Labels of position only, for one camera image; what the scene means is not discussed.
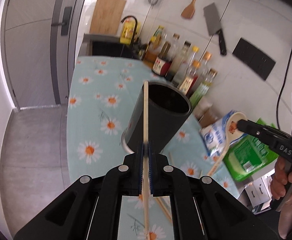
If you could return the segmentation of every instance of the gray tile floor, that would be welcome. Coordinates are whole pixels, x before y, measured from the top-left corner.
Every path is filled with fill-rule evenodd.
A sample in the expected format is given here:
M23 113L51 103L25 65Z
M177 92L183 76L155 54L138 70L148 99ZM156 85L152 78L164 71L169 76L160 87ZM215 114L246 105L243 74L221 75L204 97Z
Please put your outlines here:
M14 236L69 185L67 107L15 113L1 154L1 201Z

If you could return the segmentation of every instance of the door handle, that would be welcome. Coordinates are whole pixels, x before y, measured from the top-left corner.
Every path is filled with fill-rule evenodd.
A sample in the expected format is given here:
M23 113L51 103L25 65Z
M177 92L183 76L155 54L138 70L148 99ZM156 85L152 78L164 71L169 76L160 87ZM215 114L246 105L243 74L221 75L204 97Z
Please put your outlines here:
M60 32L61 36L67 36L68 35L68 28L69 28L71 10L72 10L71 6L65 7L64 15L63 15L63 21L60 22L60 23L52 23L51 24L52 27L61 26L61 32Z

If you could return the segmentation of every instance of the black cylindrical container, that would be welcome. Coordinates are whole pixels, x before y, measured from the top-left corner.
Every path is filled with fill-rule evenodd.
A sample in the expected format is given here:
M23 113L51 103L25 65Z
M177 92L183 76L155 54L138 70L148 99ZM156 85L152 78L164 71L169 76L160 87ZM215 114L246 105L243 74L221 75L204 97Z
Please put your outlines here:
M143 88L125 132L126 144L134 152L143 141ZM148 94L148 138L152 150L159 153L186 121L191 106L177 88L163 82L150 81Z

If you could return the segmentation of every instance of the black cable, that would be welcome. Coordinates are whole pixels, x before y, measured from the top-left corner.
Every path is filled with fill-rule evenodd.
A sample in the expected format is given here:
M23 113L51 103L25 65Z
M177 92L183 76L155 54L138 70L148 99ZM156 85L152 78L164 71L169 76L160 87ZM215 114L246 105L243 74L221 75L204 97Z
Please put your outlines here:
M291 51L291 54L290 54L290 58L288 60L288 64L287 64L287 68L286 68L286 72L285 72L285 76L284 76L283 85L282 85L281 91L280 91L280 93L278 95L277 104L276 104L276 122L277 122L277 127L278 127L279 130L281 128L280 128L280 123L278 121L278 107L280 105L281 96L282 96L282 93L283 93L283 90L284 90L284 87L285 87L285 84L286 84L286 78L287 78L287 74L288 74L288 69L289 69L290 64L291 64L291 59L292 59L292 51Z

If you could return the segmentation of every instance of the door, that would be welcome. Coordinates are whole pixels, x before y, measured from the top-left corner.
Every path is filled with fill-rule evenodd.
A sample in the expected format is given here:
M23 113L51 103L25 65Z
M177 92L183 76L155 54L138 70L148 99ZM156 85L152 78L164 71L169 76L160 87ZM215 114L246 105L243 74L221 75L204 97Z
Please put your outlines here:
M75 58L83 3L84 0L6 0L1 33L4 69L18 108L67 103L68 81L72 77L68 60L72 55ZM67 24L58 25L63 17ZM74 58L70 59L70 70L74 68Z

